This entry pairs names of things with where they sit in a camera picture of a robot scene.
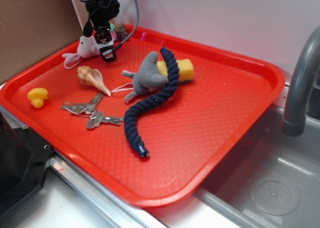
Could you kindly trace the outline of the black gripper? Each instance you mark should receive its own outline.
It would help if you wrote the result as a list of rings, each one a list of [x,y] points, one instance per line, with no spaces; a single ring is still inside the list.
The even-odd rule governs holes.
[[[114,40],[110,30],[109,21],[115,18],[120,11],[118,0],[80,0],[85,4],[88,18],[83,26],[83,35],[91,37],[93,31],[97,31],[95,39],[102,59],[113,62],[116,59]]]

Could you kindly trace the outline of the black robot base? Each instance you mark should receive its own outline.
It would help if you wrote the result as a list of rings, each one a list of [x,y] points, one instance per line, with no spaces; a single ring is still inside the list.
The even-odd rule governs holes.
[[[45,182],[52,145],[32,128],[12,128],[0,116],[0,217],[39,192]]]

